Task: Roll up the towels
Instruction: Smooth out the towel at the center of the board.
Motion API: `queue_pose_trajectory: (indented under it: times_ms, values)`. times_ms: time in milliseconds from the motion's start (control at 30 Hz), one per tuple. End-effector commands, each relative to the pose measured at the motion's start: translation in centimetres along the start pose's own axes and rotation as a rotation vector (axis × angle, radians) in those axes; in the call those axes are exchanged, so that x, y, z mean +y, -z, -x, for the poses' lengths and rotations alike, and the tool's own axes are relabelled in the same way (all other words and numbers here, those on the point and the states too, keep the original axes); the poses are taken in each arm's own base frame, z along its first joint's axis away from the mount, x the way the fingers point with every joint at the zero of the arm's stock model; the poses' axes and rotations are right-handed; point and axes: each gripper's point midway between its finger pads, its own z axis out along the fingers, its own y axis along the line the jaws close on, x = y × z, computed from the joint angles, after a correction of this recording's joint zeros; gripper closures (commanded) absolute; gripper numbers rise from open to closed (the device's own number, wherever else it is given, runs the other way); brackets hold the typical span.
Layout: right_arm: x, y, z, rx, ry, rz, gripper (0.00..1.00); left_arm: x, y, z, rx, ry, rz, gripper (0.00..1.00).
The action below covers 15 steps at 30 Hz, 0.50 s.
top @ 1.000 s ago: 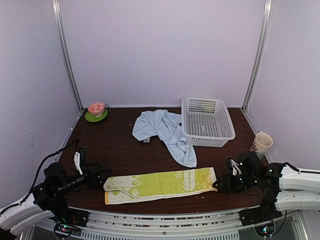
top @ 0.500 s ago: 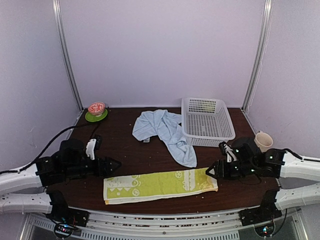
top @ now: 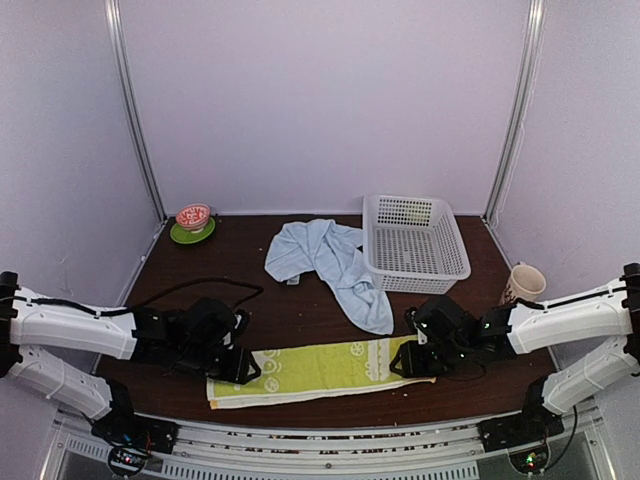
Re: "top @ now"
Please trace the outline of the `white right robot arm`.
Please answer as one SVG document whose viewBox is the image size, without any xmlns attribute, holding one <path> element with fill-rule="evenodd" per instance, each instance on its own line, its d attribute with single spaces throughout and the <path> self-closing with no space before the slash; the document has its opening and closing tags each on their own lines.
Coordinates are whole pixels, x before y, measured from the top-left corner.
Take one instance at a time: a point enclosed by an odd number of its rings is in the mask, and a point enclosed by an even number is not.
<svg viewBox="0 0 640 480">
<path fill-rule="evenodd" d="M 587 292 L 536 303 L 518 298 L 476 318 L 439 295 L 406 311 L 418 337 L 403 343 L 391 372 L 406 379 L 450 374 L 464 361 L 513 359 L 553 345 L 592 337 L 603 343 L 570 367 L 533 382 L 513 419 L 519 440 L 535 440 L 587 397 L 639 373 L 639 266 Z"/>
</svg>

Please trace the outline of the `green patterned towel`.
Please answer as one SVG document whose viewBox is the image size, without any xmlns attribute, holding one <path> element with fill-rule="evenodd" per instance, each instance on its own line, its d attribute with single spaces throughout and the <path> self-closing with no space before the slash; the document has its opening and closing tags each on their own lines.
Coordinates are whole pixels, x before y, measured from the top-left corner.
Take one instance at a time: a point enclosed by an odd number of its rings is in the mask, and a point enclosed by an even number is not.
<svg viewBox="0 0 640 480">
<path fill-rule="evenodd" d="M 414 335 L 309 345 L 254 353 L 259 378 L 245 385 L 207 382 L 210 408 L 231 410 L 393 390 L 434 377 L 405 379 L 390 371 L 399 347 Z"/>
</svg>

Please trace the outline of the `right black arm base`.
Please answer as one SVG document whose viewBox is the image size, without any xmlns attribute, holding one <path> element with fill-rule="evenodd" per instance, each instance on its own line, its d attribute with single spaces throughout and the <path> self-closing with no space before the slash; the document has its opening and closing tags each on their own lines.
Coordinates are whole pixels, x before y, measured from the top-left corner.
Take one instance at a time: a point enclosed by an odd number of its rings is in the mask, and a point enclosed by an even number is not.
<svg viewBox="0 0 640 480">
<path fill-rule="evenodd" d="M 547 377 L 531 383 L 519 413 L 495 417 L 478 423 L 485 452 L 541 442 L 564 432 L 562 416 L 543 406 L 543 387 Z"/>
</svg>

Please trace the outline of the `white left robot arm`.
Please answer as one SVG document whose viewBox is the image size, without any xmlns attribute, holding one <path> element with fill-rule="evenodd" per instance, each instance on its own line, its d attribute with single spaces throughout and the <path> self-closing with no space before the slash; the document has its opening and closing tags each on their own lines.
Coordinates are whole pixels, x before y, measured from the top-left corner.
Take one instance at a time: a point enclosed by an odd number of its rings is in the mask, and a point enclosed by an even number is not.
<svg viewBox="0 0 640 480">
<path fill-rule="evenodd" d="M 126 386 L 93 377 L 50 353 L 58 347 L 143 365 L 182 369 L 245 385 L 261 369 L 237 345 L 250 321 L 238 306 L 204 297 L 187 309 L 159 310 L 150 300 L 119 309 L 42 296 L 1 275 L 1 374 L 104 424 L 123 444 L 144 433 Z"/>
</svg>

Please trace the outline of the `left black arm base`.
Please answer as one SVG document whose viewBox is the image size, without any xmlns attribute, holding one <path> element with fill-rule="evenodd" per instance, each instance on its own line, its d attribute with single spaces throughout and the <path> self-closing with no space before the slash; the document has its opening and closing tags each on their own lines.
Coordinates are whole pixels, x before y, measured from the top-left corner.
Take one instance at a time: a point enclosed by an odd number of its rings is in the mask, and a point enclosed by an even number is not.
<svg viewBox="0 0 640 480">
<path fill-rule="evenodd" d="M 110 410 L 105 416 L 90 420 L 92 434 L 107 443 L 134 448 L 147 454 L 171 454 L 177 439 L 178 425 L 136 414 L 127 387 L 110 379 L 106 383 L 111 393 Z"/>
</svg>

